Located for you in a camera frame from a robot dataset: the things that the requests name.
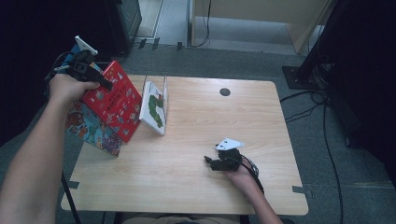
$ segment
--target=floor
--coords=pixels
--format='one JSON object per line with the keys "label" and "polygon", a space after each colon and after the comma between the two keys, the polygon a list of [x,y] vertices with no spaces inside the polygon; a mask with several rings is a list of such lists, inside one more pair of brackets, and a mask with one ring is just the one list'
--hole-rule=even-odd
{"label": "floor", "polygon": [[[183,46],[190,44],[188,37],[188,10],[186,0],[139,0],[142,24],[137,34],[139,41],[146,38],[153,42],[160,38],[160,44]],[[199,45],[206,35],[207,18],[196,18],[195,41]],[[258,51],[264,53],[297,54],[291,44],[284,23],[268,21],[242,21],[210,18],[209,40],[201,48]],[[306,48],[299,55],[307,55],[318,39],[320,27],[311,35]]]}

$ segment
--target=human arm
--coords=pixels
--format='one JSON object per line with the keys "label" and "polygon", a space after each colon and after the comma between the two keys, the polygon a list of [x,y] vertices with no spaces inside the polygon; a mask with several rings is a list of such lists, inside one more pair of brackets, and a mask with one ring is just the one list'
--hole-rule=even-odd
{"label": "human arm", "polygon": [[56,75],[49,102],[7,169],[0,189],[0,223],[54,223],[64,156],[64,124],[72,102],[98,87]]}
{"label": "human arm", "polygon": [[[243,163],[247,167],[250,167],[246,159],[243,159]],[[223,173],[231,179],[233,184],[240,189],[251,202],[261,224],[282,223],[274,209],[266,200],[264,194],[260,191],[256,181],[244,166],[239,166],[235,172],[226,171]]]}

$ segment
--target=gray carpet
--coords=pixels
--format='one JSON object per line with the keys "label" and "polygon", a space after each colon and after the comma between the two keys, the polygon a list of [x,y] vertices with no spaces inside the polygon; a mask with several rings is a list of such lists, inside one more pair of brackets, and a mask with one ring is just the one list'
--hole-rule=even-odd
{"label": "gray carpet", "polygon": [[[134,47],[120,62],[124,70],[136,75],[168,75],[179,77],[216,77],[270,80],[276,84],[279,98],[299,92],[290,90],[282,73],[282,65],[299,66],[304,57],[259,52],[218,49],[182,49],[146,45]],[[309,94],[282,103],[285,118],[302,112],[314,103]],[[9,161],[21,146],[31,126],[0,147],[0,177],[3,179]],[[323,105],[303,119],[288,123],[301,179],[306,191],[309,213],[302,217],[285,217],[295,223],[340,223],[340,203],[335,174],[326,148],[323,132]],[[341,182],[344,223],[396,223],[396,190],[384,171],[383,164],[364,149],[345,146],[343,127],[331,107],[326,110],[326,134]],[[64,172],[68,179],[73,172],[82,142],[66,136]],[[60,199],[64,191],[60,190]],[[74,223],[71,212],[60,206],[57,223]],[[82,223],[100,223],[101,212],[80,211]],[[106,213],[105,223],[112,223],[114,213]],[[251,223],[257,223],[250,216]]]}

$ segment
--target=white card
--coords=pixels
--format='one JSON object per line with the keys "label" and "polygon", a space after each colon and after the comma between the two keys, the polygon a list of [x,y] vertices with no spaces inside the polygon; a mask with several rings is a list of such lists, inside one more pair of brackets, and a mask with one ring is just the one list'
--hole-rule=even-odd
{"label": "white card", "polygon": [[219,143],[218,146],[216,146],[217,150],[229,150],[232,148],[236,147],[242,147],[244,143],[238,142],[236,140],[230,139],[230,138],[224,138],[222,142]]}

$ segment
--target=hand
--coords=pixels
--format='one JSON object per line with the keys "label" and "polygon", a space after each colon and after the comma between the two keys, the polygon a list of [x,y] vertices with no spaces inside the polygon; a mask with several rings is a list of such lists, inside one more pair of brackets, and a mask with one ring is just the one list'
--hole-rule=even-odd
{"label": "hand", "polygon": [[[244,163],[247,167],[251,168],[250,163],[247,159],[243,159],[242,163]],[[224,175],[233,181],[233,184],[239,188],[245,195],[252,190],[260,190],[254,180],[253,176],[248,172],[248,169],[243,165],[240,165],[239,168],[233,171],[223,171]]]}
{"label": "hand", "polygon": [[49,100],[70,106],[82,97],[84,91],[98,87],[97,82],[80,82],[69,75],[57,74],[49,83]]}

